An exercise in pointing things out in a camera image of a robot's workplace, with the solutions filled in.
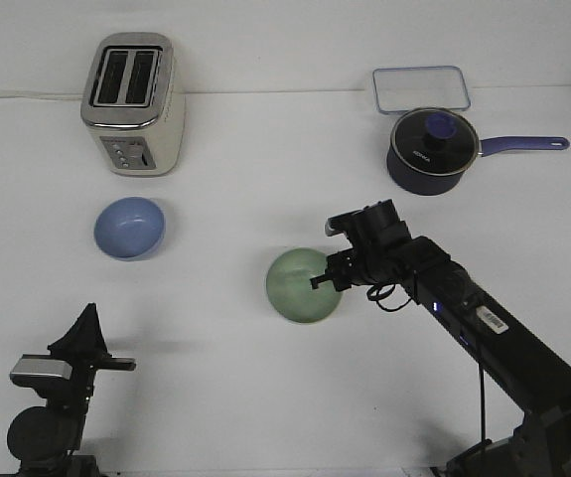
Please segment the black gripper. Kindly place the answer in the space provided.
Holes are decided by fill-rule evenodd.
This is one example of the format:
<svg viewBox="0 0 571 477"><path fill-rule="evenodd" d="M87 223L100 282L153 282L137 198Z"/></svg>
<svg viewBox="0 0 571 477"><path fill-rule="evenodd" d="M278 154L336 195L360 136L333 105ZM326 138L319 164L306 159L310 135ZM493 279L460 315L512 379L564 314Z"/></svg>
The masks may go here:
<svg viewBox="0 0 571 477"><path fill-rule="evenodd" d="M33 390L46 401L46 407L56 410L87 412L98 371L132 372L136 368L134 359L114 358L108 354L94 303L85 306L73 325L60 339L50 344L48 350L51 356L24 354L21 358L65 361L72 366L71 378L20 388Z"/></svg>
<svg viewBox="0 0 571 477"><path fill-rule="evenodd" d="M324 283L343 292L353 285L398 280L399 272L391 256L412 240L406 223L399 218L391 200L361 210L361 236L349 240L351 248L327 257L325 273L310 278L314 290Z"/></svg>

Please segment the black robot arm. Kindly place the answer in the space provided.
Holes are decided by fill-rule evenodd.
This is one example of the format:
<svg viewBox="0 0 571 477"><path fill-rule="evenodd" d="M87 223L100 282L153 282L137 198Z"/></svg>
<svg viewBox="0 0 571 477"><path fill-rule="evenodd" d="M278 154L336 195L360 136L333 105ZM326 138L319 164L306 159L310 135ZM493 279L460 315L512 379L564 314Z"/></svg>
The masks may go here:
<svg viewBox="0 0 571 477"><path fill-rule="evenodd" d="M522 410L508 438L480 443L447 462L445 476L571 476L571 366L484 291L427 237L411 236L386 200L331 217L328 236L351 248L328 256L324 274L338 291L368 295L401 286Z"/></svg>
<svg viewBox="0 0 571 477"><path fill-rule="evenodd" d="M115 358L107 349L97 307L87 304L46 355L24 354L9 373L19 388L31 389L45 403L12 420L7 447L20 462L19 476L100 476L95 456L78 453L100 370L132 372L132 358Z"/></svg>

